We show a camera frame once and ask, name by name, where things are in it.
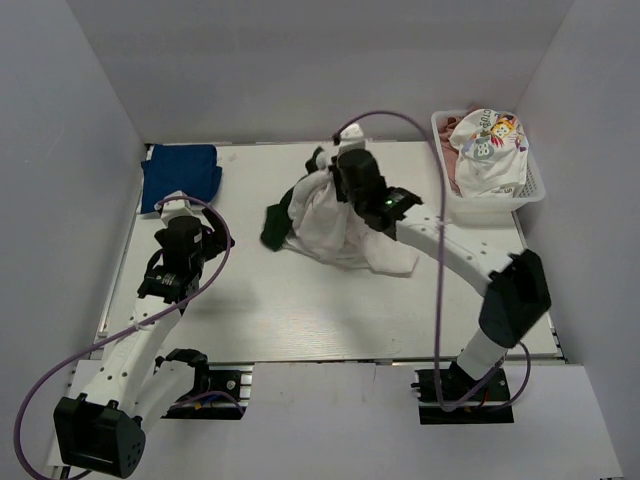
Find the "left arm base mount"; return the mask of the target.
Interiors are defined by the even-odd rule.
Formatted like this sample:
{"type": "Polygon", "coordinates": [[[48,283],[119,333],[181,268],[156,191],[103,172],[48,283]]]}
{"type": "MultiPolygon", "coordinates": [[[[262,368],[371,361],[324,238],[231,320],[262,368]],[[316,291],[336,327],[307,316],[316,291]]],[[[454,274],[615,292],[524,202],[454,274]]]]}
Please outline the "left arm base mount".
{"type": "Polygon", "coordinates": [[[195,390],[180,396],[163,419],[241,420],[250,399],[252,368],[210,364],[195,390]]]}

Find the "cream white t shirt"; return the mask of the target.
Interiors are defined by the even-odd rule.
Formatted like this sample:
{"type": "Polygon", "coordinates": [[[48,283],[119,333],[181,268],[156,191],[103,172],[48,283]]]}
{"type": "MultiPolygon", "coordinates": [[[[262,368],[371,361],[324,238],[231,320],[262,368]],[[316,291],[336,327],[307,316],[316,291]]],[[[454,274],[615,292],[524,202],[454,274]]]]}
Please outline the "cream white t shirt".
{"type": "Polygon", "coordinates": [[[292,190],[287,208],[292,226],[285,247],[323,263],[354,267],[359,253],[349,239],[350,211],[337,200],[328,169],[305,176],[292,190]]]}

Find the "white printed graphic t shirt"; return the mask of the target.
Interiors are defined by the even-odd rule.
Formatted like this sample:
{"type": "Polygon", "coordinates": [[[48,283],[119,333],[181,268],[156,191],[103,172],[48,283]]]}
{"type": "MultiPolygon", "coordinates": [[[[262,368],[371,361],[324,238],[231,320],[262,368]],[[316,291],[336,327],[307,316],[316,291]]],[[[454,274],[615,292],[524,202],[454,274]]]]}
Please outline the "white printed graphic t shirt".
{"type": "Polygon", "coordinates": [[[514,198],[527,180],[529,143],[514,114],[476,109],[456,125],[455,183],[463,198],[514,198]]]}

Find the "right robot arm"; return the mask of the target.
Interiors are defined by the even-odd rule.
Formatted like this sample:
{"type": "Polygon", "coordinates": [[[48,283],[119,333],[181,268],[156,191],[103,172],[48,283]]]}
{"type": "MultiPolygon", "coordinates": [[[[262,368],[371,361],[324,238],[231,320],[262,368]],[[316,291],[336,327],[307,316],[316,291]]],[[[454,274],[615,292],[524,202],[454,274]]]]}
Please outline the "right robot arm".
{"type": "Polygon", "coordinates": [[[433,258],[483,298],[479,327],[447,371],[446,384],[472,399],[487,374],[551,307],[540,257],[529,249],[496,249],[455,225],[446,225],[414,193],[386,184],[364,148],[341,149],[331,165],[338,198],[365,224],[389,239],[433,258]]]}

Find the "dark green t shirt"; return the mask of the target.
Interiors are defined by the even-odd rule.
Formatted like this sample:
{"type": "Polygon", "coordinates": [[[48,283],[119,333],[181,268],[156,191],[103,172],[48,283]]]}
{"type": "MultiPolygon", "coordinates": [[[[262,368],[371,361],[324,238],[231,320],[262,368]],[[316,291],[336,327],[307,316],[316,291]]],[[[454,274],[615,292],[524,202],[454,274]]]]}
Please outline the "dark green t shirt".
{"type": "MultiPolygon", "coordinates": [[[[306,174],[301,179],[320,169],[319,160],[325,154],[325,150],[318,146],[312,156],[305,162],[306,174]]],[[[280,201],[272,204],[266,209],[266,216],[260,241],[263,246],[272,252],[282,249],[285,240],[292,228],[292,220],[288,214],[288,208],[292,200],[294,187],[291,187],[282,196],[280,201]]]]}

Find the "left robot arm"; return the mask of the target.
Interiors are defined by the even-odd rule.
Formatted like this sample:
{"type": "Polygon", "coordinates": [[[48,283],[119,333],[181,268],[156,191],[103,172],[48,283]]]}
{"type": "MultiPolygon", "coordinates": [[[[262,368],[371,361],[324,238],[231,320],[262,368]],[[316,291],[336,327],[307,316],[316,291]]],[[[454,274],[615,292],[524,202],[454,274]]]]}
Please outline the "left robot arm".
{"type": "Polygon", "coordinates": [[[159,351],[199,288],[204,265],[234,244],[211,212],[166,221],[155,234],[160,248],[149,260],[129,319],[99,371],[53,414],[62,461],[121,479],[139,465],[146,436],[182,399],[209,393],[208,358],[194,349],[159,351]]]}

